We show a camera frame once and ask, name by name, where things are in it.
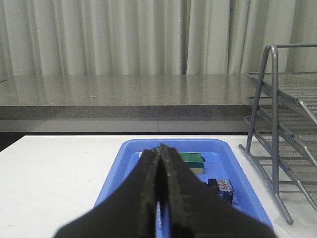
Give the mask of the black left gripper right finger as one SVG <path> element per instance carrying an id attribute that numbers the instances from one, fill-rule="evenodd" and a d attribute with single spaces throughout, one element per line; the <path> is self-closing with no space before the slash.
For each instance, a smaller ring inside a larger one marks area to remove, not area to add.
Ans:
<path id="1" fill-rule="evenodd" d="M 173 238 L 273 238 L 266 224 L 227 204 L 202 183 L 178 151 L 160 145 L 159 199 Z"/>

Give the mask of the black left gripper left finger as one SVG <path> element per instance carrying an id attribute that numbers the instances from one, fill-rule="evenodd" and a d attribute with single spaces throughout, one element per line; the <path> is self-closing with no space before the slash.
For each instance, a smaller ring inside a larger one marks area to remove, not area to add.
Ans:
<path id="1" fill-rule="evenodd" d="M 97 207 L 60 228 L 57 238 L 154 238 L 159 155 L 144 150 L 124 182 Z"/>

